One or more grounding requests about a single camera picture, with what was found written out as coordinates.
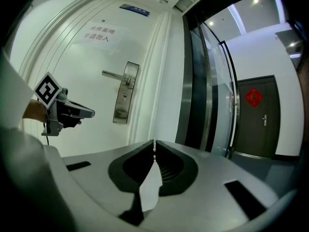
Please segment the black slot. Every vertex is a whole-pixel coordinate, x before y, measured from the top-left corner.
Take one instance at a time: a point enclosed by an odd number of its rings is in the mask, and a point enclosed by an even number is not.
[[[225,186],[250,220],[266,211],[265,207],[239,181],[226,183]]]
[[[69,171],[73,171],[73,170],[84,168],[84,167],[87,167],[87,166],[90,166],[90,165],[91,165],[90,162],[82,161],[82,162],[67,165],[66,167]]]

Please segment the door handle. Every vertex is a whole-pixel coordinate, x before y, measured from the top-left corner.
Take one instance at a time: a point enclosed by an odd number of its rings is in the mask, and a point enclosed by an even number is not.
[[[264,126],[266,126],[266,124],[267,124],[267,115],[264,115],[264,118],[262,118],[262,120],[264,120]]]
[[[124,75],[102,71],[103,76],[121,81],[112,120],[114,123],[127,123],[133,88],[139,67],[138,64],[128,62],[126,64]]]

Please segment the white door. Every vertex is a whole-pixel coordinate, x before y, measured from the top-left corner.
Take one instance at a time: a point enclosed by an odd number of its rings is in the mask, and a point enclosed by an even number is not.
[[[122,4],[143,8],[150,14],[146,17],[121,9]],[[84,119],[82,125],[63,129],[58,137],[49,137],[49,144],[57,147],[61,156],[100,152],[128,144],[131,108],[140,92],[136,86],[141,81],[158,19],[157,12],[137,3],[94,0],[68,18],[45,45],[30,77],[30,86],[49,71],[69,90],[70,100],[96,112],[93,118]],[[128,61],[139,65],[128,122],[113,123],[121,82],[102,76],[101,72],[123,75]],[[42,124],[32,121],[31,127],[32,130],[37,127],[40,138]]]

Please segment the red diamond decoration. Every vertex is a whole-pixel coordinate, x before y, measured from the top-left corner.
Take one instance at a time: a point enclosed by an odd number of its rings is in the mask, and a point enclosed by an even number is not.
[[[246,99],[252,106],[256,107],[263,99],[263,96],[255,88],[252,88],[246,95]]]

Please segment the gray floor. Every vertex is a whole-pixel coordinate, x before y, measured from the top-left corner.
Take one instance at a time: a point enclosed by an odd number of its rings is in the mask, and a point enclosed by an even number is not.
[[[295,188],[297,162],[258,159],[234,153],[232,162],[267,183],[279,197]]]

